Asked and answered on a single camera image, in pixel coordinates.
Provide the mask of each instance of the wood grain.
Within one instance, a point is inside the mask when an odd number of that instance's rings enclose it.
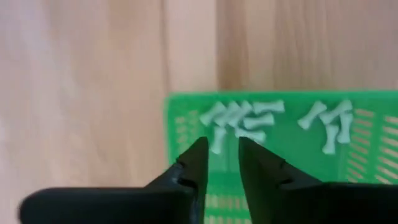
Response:
[[[397,88],[395,0],[0,1],[0,221],[166,168],[173,91]]]

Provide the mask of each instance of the white bone-shaped part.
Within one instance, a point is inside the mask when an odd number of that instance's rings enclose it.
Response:
[[[244,118],[243,126],[246,129],[253,129],[259,126],[272,126],[275,124],[274,115],[272,113],[267,113],[260,118]]]
[[[235,136],[239,137],[247,137],[252,139],[253,141],[262,144],[266,140],[266,134],[264,131],[246,131],[240,128],[235,129]]]
[[[214,122],[218,126],[224,127],[240,109],[241,107],[235,101],[232,101],[228,104],[226,111],[219,115]]]
[[[226,107],[221,102],[217,102],[208,110],[206,113],[202,114],[199,118],[200,122],[205,126],[208,126],[213,119],[221,114],[222,112],[226,111]]]
[[[224,143],[225,136],[226,136],[225,128],[221,128],[221,127],[217,127],[217,126],[214,128],[214,140],[210,146],[210,150],[214,154],[217,154],[217,155],[221,154],[221,152],[223,150],[223,143]]]
[[[354,120],[352,113],[342,113],[340,114],[341,130],[337,135],[337,142],[342,144],[347,144],[351,142],[349,137],[349,128]]]
[[[283,100],[278,100],[275,102],[261,103],[254,102],[253,103],[254,113],[259,114],[264,111],[274,111],[274,112],[285,112],[285,105]]]
[[[327,110],[328,108],[321,101],[316,101],[310,112],[307,113],[302,119],[298,121],[298,125],[304,130],[308,130],[310,128],[312,121],[322,112]]]
[[[238,123],[246,116],[248,115],[251,111],[252,111],[253,107],[251,106],[251,104],[247,101],[244,101],[241,105],[241,109],[239,110],[239,112],[235,113],[233,115],[233,117],[231,118],[231,120],[228,122],[228,124],[231,127],[238,127]]]
[[[320,114],[319,118],[322,120],[323,124],[330,124],[337,116],[352,109],[353,104],[351,101],[343,100],[334,110]]]
[[[338,126],[328,124],[326,127],[326,144],[322,149],[322,152],[326,155],[334,155],[336,154],[336,136],[338,133]]]

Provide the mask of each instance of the wooden table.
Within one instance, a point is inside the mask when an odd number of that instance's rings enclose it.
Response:
[[[166,168],[173,91],[395,88],[394,0],[0,1],[0,222]]]

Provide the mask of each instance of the white plastic piece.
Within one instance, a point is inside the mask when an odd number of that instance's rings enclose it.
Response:
[[[215,119],[215,123],[224,127],[240,109],[241,107],[235,101],[230,102],[226,111]]]
[[[253,129],[259,126],[272,126],[275,124],[274,115],[267,113],[260,118],[244,118],[243,126],[246,129]]]
[[[342,113],[340,114],[341,130],[337,135],[337,142],[341,144],[348,144],[351,142],[349,137],[349,128],[354,120],[352,113]]]
[[[223,150],[224,138],[226,136],[225,128],[215,127],[214,128],[214,141],[210,146],[210,150],[217,155],[220,155]]]
[[[352,109],[353,104],[351,101],[343,100],[334,110],[320,114],[319,118],[322,120],[323,124],[330,124],[337,116]]]
[[[298,121],[298,125],[304,130],[308,130],[312,124],[312,121],[322,112],[326,111],[328,108],[321,101],[316,101],[310,112],[305,115],[302,119]]]
[[[254,113],[259,114],[264,111],[273,111],[273,112],[285,112],[285,105],[283,100],[278,100],[275,102],[269,103],[260,103],[254,102],[253,103]]]
[[[224,104],[222,104],[221,102],[217,102],[209,111],[202,114],[199,120],[202,124],[208,126],[217,115],[223,113],[224,111],[226,111],[226,107],[224,106]]]
[[[239,112],[237,112],[232,118],[231,120],[228,122],[228,124],[231,127],[238,127],[238,123],[246,116],[248,115],[251,111],[252,111],[253,107],[251,106],[251,104],[247,101],[244,101],[241,105],[241,109]]]
[[[326,155],[334,155],[336,154],[336,136],[338,133],[338,126],[328,124],[326,127],[326,144],[322,149],[322,152]]]
[[[240,128],[235,129],[235,136],[239,137],[247,137],[252,139],[253,141],[262,144],[266,141],[266,134],[264,131],[246,131]]]

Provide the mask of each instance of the small white component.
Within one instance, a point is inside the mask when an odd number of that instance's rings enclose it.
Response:
[[[336,154],[336,136],[338,133],[338,126],[328,124],[326,127],[326,144],[322,149],[322,152],[326,155],[334,155]]]
[[[215,119],[215,123],[224,127],[240,109],[241,107],[235,101],[230,102],[226,111]]]
[[[202,124],[208,126],[217,115],[221,114],[224,111],[226,111],[226,107],[224,106],[224,104],[222,104],[221,102],[217,102],[209,111],[202,114],[199,120]]]
[[[310,112],[305,115],[302,119],[298,121],[298,125],[304,130],[308,130],[310,128],[312,121],[322,112],[326,111],[328,108],[321,101],[316,101]]]
[[[283,100],[278,100],[275,102],[269,103],[260,103],[254,102],[253,103],[254,113],[259,114],[264,111],[274,111],[274,112],[285,112],[285,105]]]
[[[322,120],[323,124],[330,124],[337,116],[352,109],[353,105],[351,101],[343,100],[334,110],[320,114],[319,118]]]
[[[259,126],[272,126],[275,124],[274,115],[267,113],[260,118],[245,118],[243,125],[246,129],[253,129]]]
[[[337,142],[342,144],[348,144],[351,142],[349,137],[349,128],[354,120],[352,113],[342,113],[340,114],[341,130],[337,135]]]
[[[253,141],[262,144],[266,140],[266,134],[264,131],[246,131],[240,128],[235,129],[235,136],[239,137],[247,137],[252,139]]]
[[[214,128],[214,140],[210,146],[210,150],[217,155],[220,155],[223,150],[224,138],[226,136],[225,128],[215,127]]]
[[[235,115],[231,118],[228,124],[231,127],[238,127],[238,123],[252,111],[253,107],[247,101],[244,101],[241,105],[241,109],[239,112],[235,113]]]

